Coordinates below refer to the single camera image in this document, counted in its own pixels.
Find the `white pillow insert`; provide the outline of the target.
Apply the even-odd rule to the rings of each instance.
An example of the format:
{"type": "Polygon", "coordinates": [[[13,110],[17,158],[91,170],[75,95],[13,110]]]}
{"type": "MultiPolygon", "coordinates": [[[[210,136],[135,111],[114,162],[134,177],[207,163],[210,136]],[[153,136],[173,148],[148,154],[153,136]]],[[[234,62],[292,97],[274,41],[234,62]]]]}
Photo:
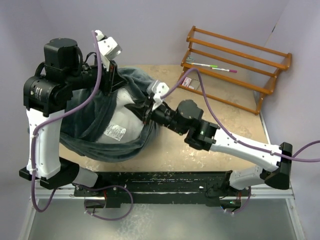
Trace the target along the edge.
{"type": "Polygon", "coordinates": [[[132,104],[134,99],[127,89],[117,91],[116,106],[113,115],[95,141],[98,144],[143,144],[148,138],[148,131],[142,121],[125,105],[132,104]]]}

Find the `zebra print pillowcase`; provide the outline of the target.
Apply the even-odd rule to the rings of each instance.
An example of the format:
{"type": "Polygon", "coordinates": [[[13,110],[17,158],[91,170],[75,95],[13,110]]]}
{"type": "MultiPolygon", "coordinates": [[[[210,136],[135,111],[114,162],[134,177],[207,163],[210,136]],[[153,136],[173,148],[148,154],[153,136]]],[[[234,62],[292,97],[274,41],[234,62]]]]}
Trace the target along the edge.
{"type": "MultiPolygon", "coordinates": [[[[131,94],[133,103],[147,96],[147,88],[154,81],[150,75],[135,67],[121,67],[119,70],[130,72],[131,83],[122,88],[131,94]]],[[[60,129],[60,143],[80,156],[107,163],[127,161],[151,144],[160,130],[160,126],[155,122],[144,125],[148,137],[142,144],[96,143],[114,113],[117,91],[107,95],[98,90],[85,107],[64,117],[60,129]]]]}

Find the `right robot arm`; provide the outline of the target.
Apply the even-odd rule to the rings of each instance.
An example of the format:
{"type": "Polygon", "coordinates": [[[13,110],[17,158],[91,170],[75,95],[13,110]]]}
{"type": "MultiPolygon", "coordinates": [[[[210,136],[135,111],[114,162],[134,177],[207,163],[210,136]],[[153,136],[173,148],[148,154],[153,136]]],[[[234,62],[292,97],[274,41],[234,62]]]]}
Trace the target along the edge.
{"type": "Polygon", "coordinates": [[[202,118],[204,111],[191,100],[181,101],[175,110],[165,102],[158,107],[150,98],[126,104],[147,125],[153,121],[162,127],[185,135],[185,143],[196,150],[229,154],[249,161],[255,166],[245,170],[227,172],[222,190],[228,196],[235,195],[247,187],[266,184],[278,190],[290,187],[292,146],[286,142],[272,145],[244,137],[229,136],[220,126],[202,118]]]}

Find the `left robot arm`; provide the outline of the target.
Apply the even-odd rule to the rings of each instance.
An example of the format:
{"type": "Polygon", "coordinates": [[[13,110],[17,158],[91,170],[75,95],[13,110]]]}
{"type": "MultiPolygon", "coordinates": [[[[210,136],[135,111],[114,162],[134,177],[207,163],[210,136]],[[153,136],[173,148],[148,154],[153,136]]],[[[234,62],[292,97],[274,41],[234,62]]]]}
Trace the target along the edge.
{"type": "Polygon", "coordinates": [[[23,87],[29,129],[29,159],[19,170],[21,178],[39,180],[53,190],[68,184],[84,185],[91,196],[103,191],[97,173],[59,156],[60,130],[73,91],[97,88],[110,94],[126,84],[117,70],[115,57],[120,45],[108,36],[97,37],[99,53],[88,65],[75,40],[55,38],[44,46],[44,62],[23,87]]]}

